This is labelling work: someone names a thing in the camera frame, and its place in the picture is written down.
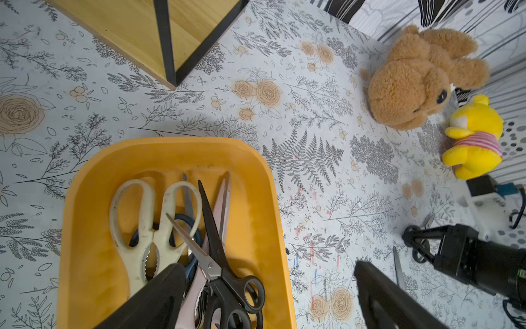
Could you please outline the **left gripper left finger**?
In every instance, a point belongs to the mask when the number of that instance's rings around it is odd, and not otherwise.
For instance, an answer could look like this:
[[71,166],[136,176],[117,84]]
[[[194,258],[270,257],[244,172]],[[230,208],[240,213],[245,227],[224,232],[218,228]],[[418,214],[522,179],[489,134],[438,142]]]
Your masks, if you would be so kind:
[[168,266],[98,328],[175,328],[186,291],[184,267]]

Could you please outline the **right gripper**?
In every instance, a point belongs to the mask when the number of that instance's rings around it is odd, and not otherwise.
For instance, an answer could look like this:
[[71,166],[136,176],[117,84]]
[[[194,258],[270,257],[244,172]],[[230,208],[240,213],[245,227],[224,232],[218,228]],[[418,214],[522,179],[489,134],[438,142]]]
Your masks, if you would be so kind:
[[[413,238],[427,239],[430,251]],[[525,250],[478,239],[478,231],[462,224],[403,233],[409,248],[418,251],[436,271],[491,295],[525,297]]]

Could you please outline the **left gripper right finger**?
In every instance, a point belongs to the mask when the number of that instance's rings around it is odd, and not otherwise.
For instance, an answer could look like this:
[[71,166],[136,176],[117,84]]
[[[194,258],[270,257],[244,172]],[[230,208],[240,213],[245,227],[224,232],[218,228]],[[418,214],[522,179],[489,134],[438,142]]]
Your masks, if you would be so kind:
[[358,261],[354,276],[367,328],[447,328],[372,263]]

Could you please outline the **large black scissors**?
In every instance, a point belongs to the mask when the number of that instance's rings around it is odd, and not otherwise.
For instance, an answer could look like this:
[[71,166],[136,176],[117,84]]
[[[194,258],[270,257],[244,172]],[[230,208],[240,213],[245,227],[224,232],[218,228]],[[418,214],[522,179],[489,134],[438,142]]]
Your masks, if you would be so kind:
[[209,243],[208,255],[217,266],[208,267],[200,263],[212,296],[208,300],[204,325],[209,328],[216,310],[221,311],[220,328],[251,328],[250,315],[256,316],[256,327],[262,328],[264,319],[262,309],[265,303],[265,290],[262,281],[254,275],[238,277],[227,260],[215,218],[204,186],[198,181],[199,193],[203,202],[203,219]]

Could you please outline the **pink handled scissors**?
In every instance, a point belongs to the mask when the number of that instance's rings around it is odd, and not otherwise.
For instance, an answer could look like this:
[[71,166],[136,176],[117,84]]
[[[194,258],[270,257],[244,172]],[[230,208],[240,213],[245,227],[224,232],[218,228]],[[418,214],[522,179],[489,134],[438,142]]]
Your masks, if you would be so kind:
[[[230,173],[226,172],[223,182],[221,183],[219,194],[216,198],[215,207],[213,210],[213,216],[217,226],[217,232],[221,238],[222,244],[225,244],[226,233],[224,233],[225,228],[227,228],[227,222],[229,217],[229,208],[228,205],[230,202]],[[205,260],[209,257],[209,239],[206,237],[201,246],[201,252],[197,253],[198,258],[196,259],[196,271],[194,278],[191,282],[190,289],[184,298],[181,309],[179,310],[178,320],[176,322],[175,328],[198,328],[196,325],[195,315],[200,315],[200,320],[204,320],[204,299],[201,297],[204,292],[205,285],[207,283],[207,277],[205,272],[200,267],[201,259]]]

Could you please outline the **small black scissors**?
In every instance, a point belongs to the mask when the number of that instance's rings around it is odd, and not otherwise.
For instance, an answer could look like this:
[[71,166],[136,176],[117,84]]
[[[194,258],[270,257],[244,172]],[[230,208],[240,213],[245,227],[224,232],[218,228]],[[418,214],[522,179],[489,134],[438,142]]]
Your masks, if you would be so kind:
[[[407,233],[407,232],[411,232],[413,230],[427,230],[430,228],[433,220],[434,220],[434,211],[431,210],[425,217],[425,219],[423,220],[423,223],[420,225],[420,226],[416,226],[416,225],[411,225],[411,226],[408,226],[404,233]],[[416,238],[413,238],[414,242],[419,245],[421,248],[423,249],[426,249],[428,252],[430,251],[430,242],[427,240],[427,239],[416,239]],[[415,262],[417,262],[418,264],[424,264],[424,263],[427,263],[427,259],[426,257],[424,257],[419,251],[418,249],[412,249],[412,257],[413,257],[413,260]]]
[[261,280],[253,275],[239,278],[233,272],[217,231],[215,217],[210,211],[204,213],[210,247],[208,252],[199,247],[186,231],[179,227],[171,215],[168,215],[167,218],[197,259],[212,291],[212,296],[219,301],[219,308],[223,315],[243,316],[248,313],[256,314],[263,309],[266,294]]

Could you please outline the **beige kitchen scissors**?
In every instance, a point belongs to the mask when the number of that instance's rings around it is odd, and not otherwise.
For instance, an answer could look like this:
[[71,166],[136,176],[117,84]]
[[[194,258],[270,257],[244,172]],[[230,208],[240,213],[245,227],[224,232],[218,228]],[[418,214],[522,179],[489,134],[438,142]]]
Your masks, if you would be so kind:
[[[142,188],[142,197],[138,209],[138,228],[136,234],[132,237],[136,243],[132,244],[129,240],[124,239],[121,234],[118,209],[125,192],[134,186]],[[163,196],[162,214],[160,215],[157,229],[154,228],[156,192],[148,182],[140,179],[129,180],[117,189],[112,198],[108,214],[110,232],[127,271],[130,297],[138,293],[148,283],[146,265],[153,245],[156,247],[155,275],[158,275],[169,265],[177,263],[185,251],[185,243],[181,243],[178,246],[170,244],[170,238],[173,236],[173,225],[167,217],[167,215],[171,215],[172,218],[175,218],[177,215],[175,212],[177,205],[176,193],[179,189],[184,188],[190,190],[195,197],[193,206],[197,207],[197,212],[196,217],[190,218],[189,234],[195,241],[198,241],[199,225],[203,219],[201,214],[203,200],[198,188],[190,182],[183,180],[171,185],[166,190]]]

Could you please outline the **yellow storage tray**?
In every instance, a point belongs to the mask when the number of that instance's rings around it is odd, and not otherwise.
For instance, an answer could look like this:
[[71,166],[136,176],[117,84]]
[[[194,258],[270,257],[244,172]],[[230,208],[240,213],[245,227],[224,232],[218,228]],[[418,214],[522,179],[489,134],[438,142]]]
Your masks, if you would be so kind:
[[165,190],[183,175],[202,183],[210,203],[225,176],[231,199],[225,252],[238,275],[262,281],[266,328],[295,328],[278,197],[270,168],[251,146],[232,138],[136,138],[94,155],[75,176],[64,206],[58,325],[94,328],[129,294],[125,266],[110,235],[108,213],[118,188],[142,179],[156,192],[160,215]]

